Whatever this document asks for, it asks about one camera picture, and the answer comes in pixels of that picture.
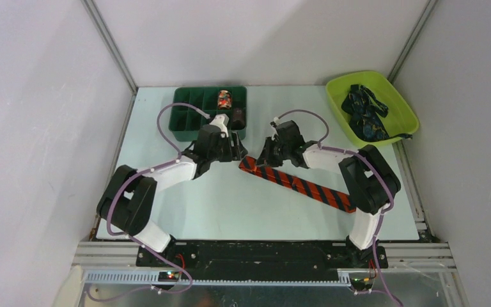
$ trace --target can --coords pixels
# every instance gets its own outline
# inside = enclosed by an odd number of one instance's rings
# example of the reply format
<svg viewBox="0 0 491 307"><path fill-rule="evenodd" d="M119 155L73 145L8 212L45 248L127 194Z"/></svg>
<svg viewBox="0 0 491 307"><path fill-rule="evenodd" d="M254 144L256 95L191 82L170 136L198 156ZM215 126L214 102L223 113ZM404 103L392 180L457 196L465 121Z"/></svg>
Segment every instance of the can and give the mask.
<svg viewBox="0 0 491 307"><path fill-rule="evenodd" d="M232 108L232 95L227 90L219 91L217 96L217 108L218 109L230 109Z"/></svg>

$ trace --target black mounting plate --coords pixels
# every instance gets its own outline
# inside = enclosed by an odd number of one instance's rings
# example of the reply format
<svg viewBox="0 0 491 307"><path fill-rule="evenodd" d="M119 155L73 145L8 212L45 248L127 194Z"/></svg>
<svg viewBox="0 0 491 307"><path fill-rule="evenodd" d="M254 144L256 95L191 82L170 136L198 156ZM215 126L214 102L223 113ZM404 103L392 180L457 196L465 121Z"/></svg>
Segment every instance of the black mounting plate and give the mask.
<svg viewBox="0 0 491 307"><path fill-rule="evenodd" d="M381 268L387 268L385 249L377 247ZM341 241L177 240L163 256L185 268L194 279L232 281L334 281L338 270L365 268L371 253L358 259ZM138 267L168 267L139 248Z"/></svg>

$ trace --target dark can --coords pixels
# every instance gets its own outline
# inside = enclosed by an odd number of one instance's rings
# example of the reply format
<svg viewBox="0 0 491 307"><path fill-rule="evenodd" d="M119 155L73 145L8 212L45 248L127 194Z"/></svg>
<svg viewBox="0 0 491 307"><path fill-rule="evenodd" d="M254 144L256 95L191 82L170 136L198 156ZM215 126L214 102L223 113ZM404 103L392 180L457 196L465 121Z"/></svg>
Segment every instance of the dark can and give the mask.
<svg viewBox="0 0 491 307"><path fill-rule="evenodd" d="M227 90L219 91L217 96L217 108L218 109L230 109L232 108L232 95Z"/></svg>

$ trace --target black fabric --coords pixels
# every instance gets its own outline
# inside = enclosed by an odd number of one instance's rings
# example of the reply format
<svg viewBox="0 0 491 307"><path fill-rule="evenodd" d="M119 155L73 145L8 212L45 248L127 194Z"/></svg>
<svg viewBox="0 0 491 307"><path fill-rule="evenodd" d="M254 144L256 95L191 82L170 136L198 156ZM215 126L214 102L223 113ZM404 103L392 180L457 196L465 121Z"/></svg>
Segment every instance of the black fabric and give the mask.
<svg viewBox="0 0 491 307"><path fill-rule="evenodd" d="M377 100L374 93L363 85L353 84L349 94L341 104L341 109L351 115L349 126L363 141L376 142L391 138L411 138L402 133L389 136L379 116L385 118L389 108Z"/></svg>

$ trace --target metal frame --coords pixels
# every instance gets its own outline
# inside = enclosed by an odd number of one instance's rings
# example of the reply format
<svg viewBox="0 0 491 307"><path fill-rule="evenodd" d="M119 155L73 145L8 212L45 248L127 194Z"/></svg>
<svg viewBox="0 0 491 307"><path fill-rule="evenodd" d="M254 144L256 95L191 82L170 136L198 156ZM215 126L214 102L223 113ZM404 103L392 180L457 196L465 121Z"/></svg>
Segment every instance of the metal frame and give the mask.
<svg viewBox="0 0 491 307"><path fill-rule="evenodd" d="M123 77L127 81L133 95L127 110L127 119L123 125L120 142L114 156L113 167L117 163L117 158L123 144L123 138L130 119L130 113L134 105L134 100L137 93L137 84L134 82L132 74L121 55L116 42L112 38L108 27L106 26L96 4L95 0L81 0L86 11L89 13L97 31L100 33L104 43L109 49L109 52L116 64L118 65ZM417 42L426 22L430 18L433 9L438 0L428 0L425 9L417 21L414 29L408 37L398 59L396 60L388 80L393 83L397 78L405 60L407 59L414 44ZM421 198L417 191L414 176L411 172L411 167L405 148L402 142L394 144L394 149L398 157L398 165L404 179L405 191L408 194L412 203L412 212L417 225L417 230L424 243L398 243L398 242L381 242L380 245L385 247L389 268L384 269L384 272L410 272L410 273L439 273L439 278L444 285L444 295L449 304L449 307L469 306L467 302L462 283L458 277L456 264L453 260L451 250L447 243L429 243L427 235L431 229L428 227L425 212L421 203ZM136 267L136 257L138 253L138 245L133 242L80 242L73 259L72 265L80 265L85 270L84 282L91 283L151 283L153 282L154 272L159 272L161 268L138 268ZM321 283L319 285L334 286L347 285L349 274L363 273L365 269L340 269L340 274L343 279L334 283ZM131 276L137 276L137 280L132 281ZM244 283L234 283L232 281L195 281L202 285L245 285ZM269 285L279 285L278 283L266 283ZM307 285L313 283L292 283L293 286Z"/></svg>

